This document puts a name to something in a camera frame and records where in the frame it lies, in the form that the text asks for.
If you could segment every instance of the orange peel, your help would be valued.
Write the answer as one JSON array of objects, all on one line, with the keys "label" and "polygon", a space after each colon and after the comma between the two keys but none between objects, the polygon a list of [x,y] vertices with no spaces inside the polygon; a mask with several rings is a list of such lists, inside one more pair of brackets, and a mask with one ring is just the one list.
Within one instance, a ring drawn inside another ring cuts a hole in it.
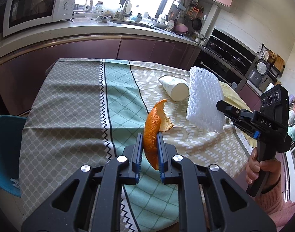
[{"label": "orange peel", "polygon": [[147,116],[143,131],[143,150],[148,162],[155,170],[158,168],[156,135],[158,132],[169,131],[173,124],[164,112],[166,99],[156,103]]}]

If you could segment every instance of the microwave knob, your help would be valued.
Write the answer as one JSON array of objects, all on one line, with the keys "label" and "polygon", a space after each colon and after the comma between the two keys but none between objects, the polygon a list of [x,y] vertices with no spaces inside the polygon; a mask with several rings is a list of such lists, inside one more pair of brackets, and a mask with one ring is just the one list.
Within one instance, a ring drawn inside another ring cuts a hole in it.
[{"label": "microwave knob", "polygon": [[71,2],[66,2],[64,5],[63,5],[64,9],[70,9],[72,7],[72,3]]}]

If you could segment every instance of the cup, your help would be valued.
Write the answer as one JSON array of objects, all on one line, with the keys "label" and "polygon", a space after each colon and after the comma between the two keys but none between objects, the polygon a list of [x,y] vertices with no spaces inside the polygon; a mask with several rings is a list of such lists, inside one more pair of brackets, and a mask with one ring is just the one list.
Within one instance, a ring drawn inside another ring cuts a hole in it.
[{"label": "cup", "polygon": [[148,12],[144,12],[142,16],[143,16],[143,18],[148,18],[148,15],[149,15]]},{"label": "cup", "polygon": [[186,80],[170,75],[161,76],[158,81],[173,101],[182,101],[187,98],[189,89]]}]

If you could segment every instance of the blue button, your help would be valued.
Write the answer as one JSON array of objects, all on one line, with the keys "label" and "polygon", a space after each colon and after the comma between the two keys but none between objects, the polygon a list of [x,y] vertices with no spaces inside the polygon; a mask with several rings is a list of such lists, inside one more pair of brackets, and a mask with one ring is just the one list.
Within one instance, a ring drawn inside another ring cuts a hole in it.
[{"label": "blue button", "polygon": [[253,138],[254,139],[258,139],[259,138],[259,136],[260,136],[260,132],[259,131],[256,131],[255,133],[254,133],[254,135],[253,135]]}]

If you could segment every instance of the faucet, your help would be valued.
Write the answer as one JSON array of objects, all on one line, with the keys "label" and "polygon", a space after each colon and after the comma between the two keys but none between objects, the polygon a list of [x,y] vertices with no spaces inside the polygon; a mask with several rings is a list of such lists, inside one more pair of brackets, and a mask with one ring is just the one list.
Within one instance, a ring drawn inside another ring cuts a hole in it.
[{"label": "faucet", "polygon": [[120,14],[118,16],[118,18],[121,19],[121,20],[123,20],[124,17],[131,17],[131,15],[132,15],[132,11],[129,14],[125,13],[128,2],[129,2],[129,0],[125,1],[123,9],[122,9],[122,11],[120,12]]}]

